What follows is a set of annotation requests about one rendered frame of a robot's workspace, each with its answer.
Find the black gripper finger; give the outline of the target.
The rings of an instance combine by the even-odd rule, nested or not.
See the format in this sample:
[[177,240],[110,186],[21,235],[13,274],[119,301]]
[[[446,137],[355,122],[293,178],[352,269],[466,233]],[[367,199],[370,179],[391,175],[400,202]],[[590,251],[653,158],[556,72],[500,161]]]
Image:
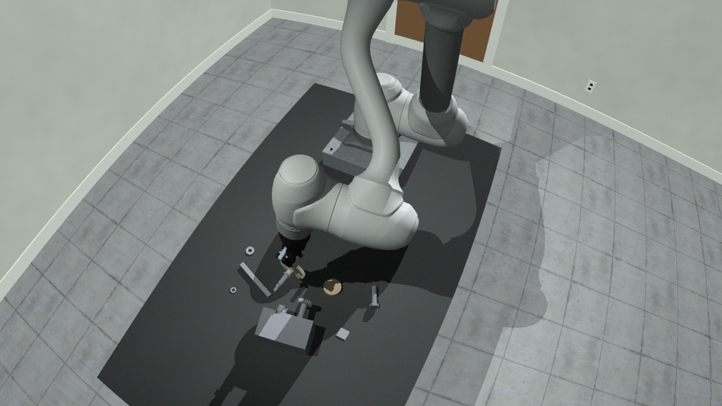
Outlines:
[[276,258],[281,260],[282,264],[285,264],[287,269],[290,269],[292,272],[296,270],[296,253],[298,251],[298,248],[294,248],[294,251],[292,252],[286,252],[286,247],[282,249],[279,253],[276,254]]
[[299,247],[298,252],[296,253],[296,262],[298,265],[300,265],[300,258],[303,257],[303,254],[301,253],[301,251],[303,251],[304,249],[305,249],[305,246]]

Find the cream flat disc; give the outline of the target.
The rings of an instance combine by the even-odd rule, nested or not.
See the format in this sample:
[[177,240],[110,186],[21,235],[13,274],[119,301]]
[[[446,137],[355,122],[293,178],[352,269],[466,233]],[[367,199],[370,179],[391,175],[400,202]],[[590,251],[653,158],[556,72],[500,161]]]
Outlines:
[[336,279],[328,279],[323,284],[323,291],[329,296],[336,296],[341,292],[341,283]]

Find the grey hex bolt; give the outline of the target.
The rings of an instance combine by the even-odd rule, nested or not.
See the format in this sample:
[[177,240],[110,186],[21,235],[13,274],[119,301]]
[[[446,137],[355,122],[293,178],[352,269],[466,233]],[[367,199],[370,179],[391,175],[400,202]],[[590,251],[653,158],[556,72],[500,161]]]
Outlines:
[[379,307],[379,305],[377,304],[377,287],[376,286],[372,286],[372,303],[369,304],[369,306],[371,308],[375,308],[375,309],[377,309],[377,307]]

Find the white flat bar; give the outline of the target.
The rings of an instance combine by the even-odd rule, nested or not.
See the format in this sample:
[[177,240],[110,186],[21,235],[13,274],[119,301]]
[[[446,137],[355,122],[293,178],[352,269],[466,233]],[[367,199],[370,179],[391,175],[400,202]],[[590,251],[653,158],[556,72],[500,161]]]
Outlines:
[[240,264],[240,265],[241,265],[242,269],[244,269],[244,271],[246,272],[246,274],[248,274],[248,276],[251,278],[251,280],[253,280],[253,281],[255,282],[255,284],[262,290],[262,292],[263,292],[268,298],[271,297],[272,294],[267,290],[266,287],[264,287],[264,285],[262,284],[262,282],[253,274],[253,272],[251,272],[251,270],[246,266],[246,264],[244,264],[244,262],[243,262],[243,263]]

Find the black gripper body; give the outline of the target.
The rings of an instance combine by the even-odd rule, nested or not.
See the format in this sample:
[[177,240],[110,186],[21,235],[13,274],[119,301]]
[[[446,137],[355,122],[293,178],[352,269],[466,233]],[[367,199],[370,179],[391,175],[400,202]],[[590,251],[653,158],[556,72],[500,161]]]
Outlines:
[[286,249],[286,252],[287,252],[287,253],[288,253],[288,252],[291,252],[291,251],[294,251],[294,248],[299,248],[299,247],[305,246],[305,244],[306,244],[306,243],[309,241],[309,239],[310,239],[310,234],[309,234],[308,237],[305,237],[305,239],[302,239],[302,240],[300,240],[300,241],[292,241],[291,239],[288,239],[287,237],[282,236],[281,233],[279,233],[279,236],[280,236],[280,239],[281,239],[281,241],[282,241],[282,246],[281,246],[281,248],[284,249],[284,247],[286,247],[286,248],[287,248],[287,249]]

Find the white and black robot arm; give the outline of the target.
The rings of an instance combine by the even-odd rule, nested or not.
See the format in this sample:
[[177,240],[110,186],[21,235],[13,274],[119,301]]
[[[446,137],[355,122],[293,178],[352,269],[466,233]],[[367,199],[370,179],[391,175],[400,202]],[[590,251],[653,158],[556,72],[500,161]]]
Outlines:
[[348,0],[340,50],[356,99],[354,121],[341,121],[350,131],[343,145],[372,159],[350,185],[329,177],[309,155],[282,162],[272,204],[279,233],[292,241],[315,229],[373,249],[407,246],[419,220],[402,198],[399,136],[449,148],[466,135],[468,119],[452,95],[464,28],[492,15],[497,0],[401,1],[418,3],[425,18],[420,89],[411,94],[372,64],[372,35],[394,0]]

